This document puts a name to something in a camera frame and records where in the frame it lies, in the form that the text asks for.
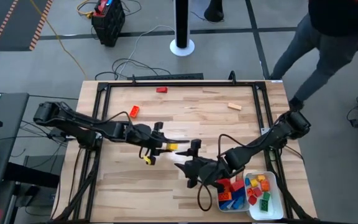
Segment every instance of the concrete floor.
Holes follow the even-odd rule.
[[[90,21],[75,12],[81,0],[54,1],[49,21],[63,34],[89,34]],[[148,31],[157,25],[173,26],[173,4],[167,0],[139,0],[142,10],[127,18],[124,32]],[[193,0],[193,11],[203,16],[208,0]],[[294,27],[307,12],[307,0],[251,0],[259,28]],[[128,6],[135,10],[132,2]],[[244,0],[224,0],[225,21],[211,24],[191,17],[192,29],[250,28],[250,18]],[[271,71],[293,37],[293,32],[260,34],[268,69]],[[52,35],[45,26],[42,35]],[[204,73],[205,79],[226,79],[235,70],[240,79],[263,79],[257,47],[252,33],[196,34],[196,44],[189,57],[178,58],[169,51],[173,36],[143,37],[133,59],[151,67],[162,67],[172,73]],[[109,71],[117,58],[126,58],[134,48],[136,37],[121,37],[115,48],[105,48],[93,39],[64,40],[65,47],[77,58],[88,74]],[[284,78],[291,97],[314,70],[318,52],[305,55]],[[151,75],[146,70],[127,66],[126,75]],[[64,54],[56,40],[41,40],[33,52],[0,52],[0,91],[29,92],[37,95],[78,97],[84,80],[78,67]],[[305,158],[314,204],[322,220],[358,223],[358,129],[346,121],[347,112],[356,105],[358,96],[358,54],[354,61],[319,92],[313,95],[303,110],[313,125],[311,132],[300,139]],[[37,105],[45,99],[31,98],[24,120],[30,121]],[[67,101],[75,107],[76,101]],[[52,155],[57,145],[47,139],[18,139],[12,158],[22,163],[24,156]],[[50,208],[29,211],[49,214]],[[46,220],[19,210],[16,223]]]

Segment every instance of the black jacket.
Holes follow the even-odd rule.
[[[358,33],[358,0],[309,0],[313,27],[329,36]]]

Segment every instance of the person's leg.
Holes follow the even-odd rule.
[[[271,80],[279,80],[283,78],[288,69],[290,69],[299,58],[315,48],[315,45],[311,40],[313,31],[314,28],[311,25],[309,14],[307,14],[298,24],[295,36],[287,50],[274,66],[273,73],[270,76]]]
[[[295,103],[307,100],[313,93],[327,84],[328,80],[343,66],[350,63],[358,51],[358,34],[348,37],[323,35],[319,43],[320,59],[316,70],[295,93]]]

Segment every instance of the battery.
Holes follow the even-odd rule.
[[[92,26],[100,44],[114,47],[125,23],[121,0],[99,0],[92,15]]]

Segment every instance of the wooden table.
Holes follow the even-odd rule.
[[[98,82],[83,83],[77,111],[91,116]],[[283,83],[266,81],[273,118],[289,110]],[[140,113],[133,120],[153,126],[163,121],[162,131],[170,139],[200,138],[200,156],[216,158],[217,141],[221,133],[228,134],[240,142],[248,143],[260,136],[255,113],[252,90],[249,87],[169,87],[168,93],[156,93],[156,87],[113,88],[108,115],[121,111],[130,112],[133,105],[140,106]],[[229,109],[228,103],[242,106],[241,111]],[[124,116],[116,120],[126,120]],[[296,141],[290,147],[300,152]],[[190,144],[179,145],[179,151]],[[236,146],[229,139],[223,139],[222,149]],[[78,143],[68,144],[62,170],[62,189],[56,215],[59,215],[69,201],[73,168],[78,153]],[[246,222],[252,221],[246,213],[222,213],[218,210],[216,196],[208,212],[198,208],[196,195],[198,187],[188,189],[184,174],[173,165],[184,163],[189,157],[174,153],[162,154],[155,166],[147,166],[138,158],[139,147],[118,144],[104,140],[98,181],[94,196],[92,222]],[[74,192],[78,186],[83,153],[80,157]],[[302,160],[283,150],[283,168],[288,189],[312,217],[316,216],[305,167]],[[265,170],[262,152],[255,155],[246,165],[245,172]],[[87,192],[81,206],[85,214]],[[201,203],[208,206],[206,190],[201,192]]]

